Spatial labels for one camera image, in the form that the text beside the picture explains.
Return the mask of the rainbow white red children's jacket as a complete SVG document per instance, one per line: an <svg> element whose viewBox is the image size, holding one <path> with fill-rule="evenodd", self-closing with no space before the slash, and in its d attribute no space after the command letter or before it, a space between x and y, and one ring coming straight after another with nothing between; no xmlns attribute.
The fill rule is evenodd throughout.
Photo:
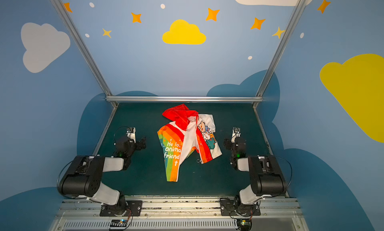
<svg viewBox="0 0 384 231"><path fill-rule="evenodd" d="M211 114L200 114L181 104L163 112L170 123L161 127L158 138L164 153L167 182L177 182L181 164L193 153L200 163L222 155L215 138L216 125Z"/></svg>

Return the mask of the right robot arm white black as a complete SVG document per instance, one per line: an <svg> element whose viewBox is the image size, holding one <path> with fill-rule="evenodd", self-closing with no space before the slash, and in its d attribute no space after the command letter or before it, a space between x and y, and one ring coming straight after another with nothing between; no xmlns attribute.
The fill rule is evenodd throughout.
<svg viewBox="0 0 384 231"><path fill-rule="evenodd" d="M224 146L231 151L231 166L237 171L247 172L250 184L240 190L233 199L220 199L222 216L245 218L259 216L261 200L285 194L289 186L277 157L274 155L247 156L246 141L239 136L225 139Z"/></svg>

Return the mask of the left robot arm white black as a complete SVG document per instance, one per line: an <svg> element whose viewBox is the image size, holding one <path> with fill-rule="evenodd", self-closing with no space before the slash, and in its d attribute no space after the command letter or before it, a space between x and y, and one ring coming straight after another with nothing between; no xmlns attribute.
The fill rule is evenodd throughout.
<svg viewBox="0 0 384 231"><path fill-rule="evenodd" d="M102 183L105 172L127 170L136 150L146 148L146 138L139 141L123 136L115 142L116 155L78 155L69 163L69 168L57 180L58 192L68 198L85 197L101 204L101 217L138 217L142 201L128 202L125 195Z"/></svg>

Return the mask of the green table mat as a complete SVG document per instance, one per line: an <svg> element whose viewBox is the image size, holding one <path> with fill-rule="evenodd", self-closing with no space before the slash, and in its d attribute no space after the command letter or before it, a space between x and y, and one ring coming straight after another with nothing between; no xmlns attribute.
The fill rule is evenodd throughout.
<svg viewBox="0 0 384 231"><path fill-rule="evenodd" d="M125 127L134 127L138 138L146 138L147 147L133 154L125 171L108 172L103 183L128 196L234 196L250 183L247 172L230 165L231 152L224 146L232 129L238 127L246 141L249 156L269 154L259 122L250 104L189 103L188 108L211 114L216 125L215 137L222 155L206 164L198 163L193 153L181 165L179 180L168 182L165 162L157 132L168 123L163 112L173 103L121 103L118 105L106 136L99 149L102 156L112 156L115 141Z"/></svg>

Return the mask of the back horizontal aluminium bar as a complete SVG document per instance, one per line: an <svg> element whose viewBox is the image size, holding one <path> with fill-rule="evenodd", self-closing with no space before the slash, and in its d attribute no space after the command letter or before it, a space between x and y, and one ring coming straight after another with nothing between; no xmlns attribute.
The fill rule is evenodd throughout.
<svg viewBox="0 0 384 231"><path fill-rule="evenodd" d="M263 102L262 97L107 96L108 102Z"/></svg>

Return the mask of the right small circuit board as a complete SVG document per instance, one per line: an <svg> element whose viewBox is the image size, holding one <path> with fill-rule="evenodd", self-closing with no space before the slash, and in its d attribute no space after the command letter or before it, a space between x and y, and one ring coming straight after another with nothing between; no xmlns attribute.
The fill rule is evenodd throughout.
<svg viewBox="0 0 384 231"><path fill-rule="evenodd" d="M252 228L251 219L237 219L237 231L250 231Z"/></svg>

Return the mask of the small circuit board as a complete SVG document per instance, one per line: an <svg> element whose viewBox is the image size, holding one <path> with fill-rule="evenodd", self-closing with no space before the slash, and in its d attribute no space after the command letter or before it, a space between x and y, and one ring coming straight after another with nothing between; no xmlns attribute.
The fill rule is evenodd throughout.
<svg viewBox="0 0 384 231"><path fill-rule="evenodd" d="M250 231L252 228L251 219L237 219L237 231Z"/></svg>
<svg viewBox="0 0 384 231"><path fill-rule="evenodd" d="M111 220L109 224L109 231L124 231L128 227L127 219Z"/></svg>

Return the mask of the left small circuit board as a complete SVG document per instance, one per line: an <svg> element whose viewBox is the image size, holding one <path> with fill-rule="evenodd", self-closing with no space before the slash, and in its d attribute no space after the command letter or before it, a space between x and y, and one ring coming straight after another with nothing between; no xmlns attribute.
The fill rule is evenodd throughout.
<svg viewBox="0 0 384 231"><path fill-rule="evenodd" d="M127 219L111 220L109 224L109 231L124 231L128 227Z"/></svg>

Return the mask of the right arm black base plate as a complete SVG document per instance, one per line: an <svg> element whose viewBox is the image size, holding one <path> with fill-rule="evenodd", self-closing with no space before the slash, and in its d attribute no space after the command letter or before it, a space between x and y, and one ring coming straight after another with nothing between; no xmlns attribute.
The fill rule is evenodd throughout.
<svg viewBox="0 0 384 231"><path fill-rule="evenodd" d="M260 216L260 207L256 204L244 205L239 200L231 200L227 198L219 199L220 210L222 216Z"/></svg>

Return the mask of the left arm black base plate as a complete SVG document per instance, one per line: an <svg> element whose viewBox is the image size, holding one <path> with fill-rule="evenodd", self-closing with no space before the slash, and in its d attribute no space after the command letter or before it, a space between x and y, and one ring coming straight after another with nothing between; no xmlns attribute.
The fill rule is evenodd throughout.
<svg viewBox="0 0 384 231"><path fill-rule="evenodd" d="M100 217L138 217L141 214L143 201L124 201L116 205L102 205Z"/></svg>

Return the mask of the aluminium mounting rail base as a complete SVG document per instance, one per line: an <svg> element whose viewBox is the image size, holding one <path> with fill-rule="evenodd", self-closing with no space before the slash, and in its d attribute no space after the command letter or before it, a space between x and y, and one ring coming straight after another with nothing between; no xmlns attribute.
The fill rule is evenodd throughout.
<svg viewBox="0 0 384 231"><path fill-rule="evenodd" d="M124 231L236 231L237 219L251 219L251 231L307 231L301 207L293 198L264 199L260 216L222 216L215 196L127 196L143 201L138 217L100 217L101 204L64 200L51 231L109 231L111 220L127 219Z"/></svg>

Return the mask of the left aluminium frame post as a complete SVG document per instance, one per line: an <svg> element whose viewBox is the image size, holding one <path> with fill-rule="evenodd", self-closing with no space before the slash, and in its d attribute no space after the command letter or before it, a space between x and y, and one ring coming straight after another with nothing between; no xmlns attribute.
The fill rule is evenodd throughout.
<svg viewBox="0 0 384 231"><path fill-rule="evenodd" d="M66 10L65 5L62 0L50 0L53 7L55 8L56 12L58 13L59 17L61 18L62 22L64 23L65 27L68 29L71 37L73 38L74 42L76 43L78 49L80 50L82 56L84 57L87 65L89 66L90 70L92 71L93 75L95 76L98 84L100 85L101 89L103 90L106 97L112 96L112 92L110 88L108 87L102 73L100 72L95 60L93 59L90 51L88 50L80 32L78 31L77 27L75 26L70 13Z"/></svg>

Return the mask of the aluminium frame post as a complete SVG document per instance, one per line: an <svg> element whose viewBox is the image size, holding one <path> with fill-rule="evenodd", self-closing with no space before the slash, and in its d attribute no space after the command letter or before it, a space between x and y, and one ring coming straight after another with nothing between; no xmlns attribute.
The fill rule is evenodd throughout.
<svg viewBox="0 0 384 231"><path fill-rule="evenodd" d="M285 48L287 44L289 43L289 40L304 12L305 7L307 6L307 0L298 0L290 19L286 26L286 31L283 33L283 37L280 39L279 44L277 46L277 49L273 55L273 58L271 60L271 63L261 81L261 84L258 88L256 97L260 99L260 101L253 102L253 109L256 111L257 106L260 102L263 101L263 95L265 93L265 90L267 89L267 86L279 64L280 59L283 56L283 53L285 51Z"/></svg>
<svg viewBox="0 0 384 231"><path fill-rule="evenodd" d="M76 43L78 49L80 50L82 56L84 57L87 65L89 66L90 70L92 71L93 75L95 76L98 84L100 85L101 89L103 90L106 97L112 96L112 92L110 88L108 87L102 73L100 72L95 60L93 59L90 51L88 50L80 32L78 31L77 27L75 26L70 13L66 10L65 5L62 0L50 0L53 7L55 8L56 12L58 13L59 17L61 18L62 22L64 23L65 27L68 29L71 37L73 38L74 42Z"/></svg>

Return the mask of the right aluminium frame post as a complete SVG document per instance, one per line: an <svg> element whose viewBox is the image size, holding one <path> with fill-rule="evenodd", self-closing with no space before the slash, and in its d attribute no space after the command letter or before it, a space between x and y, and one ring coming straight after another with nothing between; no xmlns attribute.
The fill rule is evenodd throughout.
<svg viewBox="0 0 384 231"><path fill-rule="evenodd" d="M283 56L283 53L285 51L285 48L287 44L289 43L289 40L304 12L305 7L307 6L307 0L298 0L290 19L286 26L286 31L283 33L283 37L280 39L279 44L277 46L277 49L273 55L273 58L271 60L271 63L261 81L261 84L258 88L256 97L260 99L260 101L253 102L253 109L256 111L257 106L260 102L263 101L263 95L265 93L265 90L267 89L267 86L279 64L280 59Z"/></svg>

